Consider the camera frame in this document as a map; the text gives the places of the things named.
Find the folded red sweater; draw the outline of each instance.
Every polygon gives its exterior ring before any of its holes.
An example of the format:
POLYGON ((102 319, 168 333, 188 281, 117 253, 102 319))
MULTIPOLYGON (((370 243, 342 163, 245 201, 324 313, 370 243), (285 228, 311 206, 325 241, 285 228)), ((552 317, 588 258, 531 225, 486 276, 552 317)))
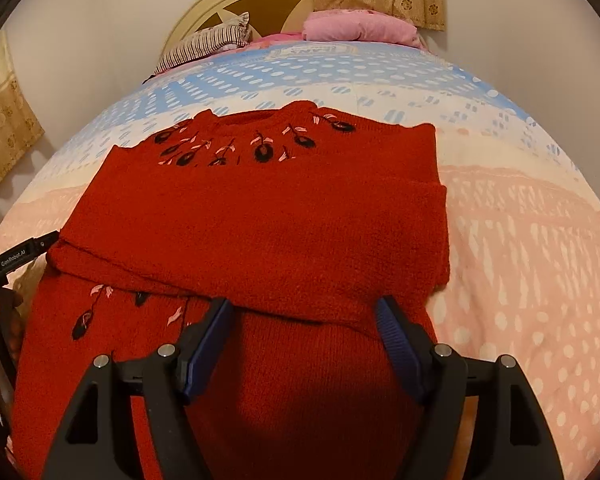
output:
MULTIPOLYGON (((434 337, 424 306, 449 272, 434 128, 309 102, 202 112, 114 148, 48 261, 14 407, 31 479, 93 357, 175 341, 213 296, 242 307, 187 409, 214 477, 390 479, 418 410, 373 307, 393 294, 434 337)), ((138 399, 134 420, 145 478, 159 479, 138 399)))

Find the sweater neckline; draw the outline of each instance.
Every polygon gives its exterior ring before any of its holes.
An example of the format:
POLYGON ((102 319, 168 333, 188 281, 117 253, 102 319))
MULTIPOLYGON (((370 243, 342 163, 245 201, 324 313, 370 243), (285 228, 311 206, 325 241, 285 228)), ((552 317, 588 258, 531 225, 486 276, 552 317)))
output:
POLYGON ((273 126, 288 121, 290 116, 304 116, 309 119, 309 114, 318 109, 312 101, 293 101, 282 108, 269 110, 251 110, 248 112, 239 112, 225 116, 217 116, 210 109, 200 112, 196 119, 200 119, 206 124, 206 129, 212 132, 214 136, 230 136, 245 128, 253 133, 265 133, 273 126))

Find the mattress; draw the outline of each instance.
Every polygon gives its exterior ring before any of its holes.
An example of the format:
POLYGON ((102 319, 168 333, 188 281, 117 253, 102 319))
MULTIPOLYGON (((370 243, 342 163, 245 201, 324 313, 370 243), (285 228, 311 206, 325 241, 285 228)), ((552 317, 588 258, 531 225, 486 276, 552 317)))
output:
POLYGON ((266 44, 187 64, 104 110, 36 175, 0 225, 0 251, 62 227, 110 148, 211 108, 295 100, 385 123, 436 127, 448 188, 451 278, 427 311, 465 356, 513 355, 565 476, 600 458, 600 201, 557 143, 489 84, 381 43, 266 44))

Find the red knit fabric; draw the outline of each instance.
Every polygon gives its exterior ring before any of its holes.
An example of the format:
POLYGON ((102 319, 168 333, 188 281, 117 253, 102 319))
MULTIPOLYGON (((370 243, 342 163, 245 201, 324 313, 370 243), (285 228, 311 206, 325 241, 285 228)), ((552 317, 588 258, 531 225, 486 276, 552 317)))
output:
MULTIPOLYGON (((144 356, 220 295, 242 309, 187 410, 214 477, 390 479, 418 410, 395 381, 373 306, 393 294, 434 337, 424 304, 449 274, 434 128, 309 102, 202 112, 114 148, 48 261, 14 407, 31 479, 95 355, 144 356), (150 293, 141 306, 138 291, 150 293)), ((145 478, 159 479, 140 399, 134 419, 145 478)))

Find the striped pillow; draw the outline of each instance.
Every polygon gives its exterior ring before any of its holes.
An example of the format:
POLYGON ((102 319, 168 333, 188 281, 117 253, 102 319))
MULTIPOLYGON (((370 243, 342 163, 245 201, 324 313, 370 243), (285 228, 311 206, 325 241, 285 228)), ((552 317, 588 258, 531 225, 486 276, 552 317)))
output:
POLYGON ((246 46, 250 37, 249 13, 244 12, 228 22, 220 23, 211 28, 203 28, 180 40, 168 52, 164 53, 160 63, 154 70, 154 75, 183 63, 210 56, 225 45, 246 46))

